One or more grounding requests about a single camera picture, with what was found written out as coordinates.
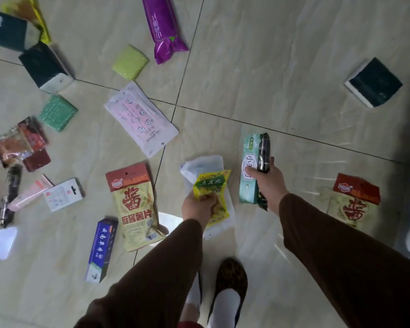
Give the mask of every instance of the green square package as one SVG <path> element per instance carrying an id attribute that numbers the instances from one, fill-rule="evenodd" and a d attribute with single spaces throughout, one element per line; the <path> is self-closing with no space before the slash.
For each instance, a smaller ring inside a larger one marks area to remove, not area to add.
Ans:
<path id="1" fill-rule="evenodd" d="M 148 62 L 146 55 L 128 45 L 117 57 L 112 69 L 128 80 L 135 80 Z"/>
<path id="2" fill-rule="evenodd" d="M 243 160 L 241 163 L 240 177 L 240 201 L 250 204 L 258 203 L 257 180 L 247 175 L 244 171 L 246 166 L 257 169 L 258 153 L 260 148 L 261 135 L 254 134 L 245 137 L 243 142 Z"/>
<path id="3" fill-rule="evenodd" d="M 61 97 L 53 95 L 44 106 L 39 119 L 61 132 L 76 113 L 77 109 L 73 105 Z"/>

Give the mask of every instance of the purple snack bag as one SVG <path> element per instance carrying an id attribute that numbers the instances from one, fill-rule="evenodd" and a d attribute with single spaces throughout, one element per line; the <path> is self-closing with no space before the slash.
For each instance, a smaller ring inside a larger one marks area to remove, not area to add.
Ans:
<path id="1" fill-rule="evenodd" d="M 178 26 L 170 0 L 143 0 L 144 11 L 155 42 L 155 60 L 164 63 L 176 51 L 188 51 L 178 36 Z"/>

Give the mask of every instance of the person's left hand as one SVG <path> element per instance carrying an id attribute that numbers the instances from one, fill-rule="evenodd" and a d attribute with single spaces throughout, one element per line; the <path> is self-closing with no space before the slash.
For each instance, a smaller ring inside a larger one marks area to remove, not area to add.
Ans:
<path id="1" fill-rule="evenodd" d="M 189 219 L 197 220 L 202 226 L 202 231 L 204 231 L 211 218 L 211 207 L 216 202 L 217 195 L 213 192 L 197 199 L 191 191 L 182 204 L 182 219 L 184 221 Z"/>

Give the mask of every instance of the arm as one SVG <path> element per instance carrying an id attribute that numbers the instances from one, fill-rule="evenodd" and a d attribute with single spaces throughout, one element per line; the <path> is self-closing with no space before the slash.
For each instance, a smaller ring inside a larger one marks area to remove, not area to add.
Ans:
<path id="1" fill-rule="evenodd" d="M 184 221 L 94 300 L 75 328 L 175 327 L 202 263 L 202 234 L 214 202 L 189 196 Z"/>
<path id="2" fill-rule="evenodd" d="M 290 194 L 270 160 L 257 179 L 281 219 L 284 245 L 305 265 L 349 327 L 410 327 L 410 260 Z"/>

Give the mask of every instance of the red chinese character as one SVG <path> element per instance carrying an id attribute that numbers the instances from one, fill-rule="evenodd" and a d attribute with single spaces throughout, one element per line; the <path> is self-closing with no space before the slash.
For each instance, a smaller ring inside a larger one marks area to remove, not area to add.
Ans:
<path id="1" fill-rule="evenodd" d="M 137 192 L 138 187 L 130 187 L 125 191 L 125 198 L 122 202 L 130 211 L 140 207 L 141 198 Z"/>
<path id="2" fill-rule="evenodd" d="M 137 217 L 137 221 L 144 220 L 144 214 L 143 214 L 143 212 L 135 213 L 135 216 Z"/>
<path id="3" fill-rule="evenodd" d="M 152 217 L 152 211 L 150 209 L 144 211 L 144 218 Z"/>
<path id="4" fill-rule="evenodd" d="M 135 214 L 128 215 L 128 220 L 129 220 L 129 223 L 135 222 L 136 221 Z"/>
<path id="5" fill-rule="evenodd" d="M 360 200 L 360 199 L 350 199 L 349 205 L 345 205 L 342 207 L 343 213 L 350 219 L 351 221 L 360 220 L 364 213 L 367 212 L 367 204 Z"/>

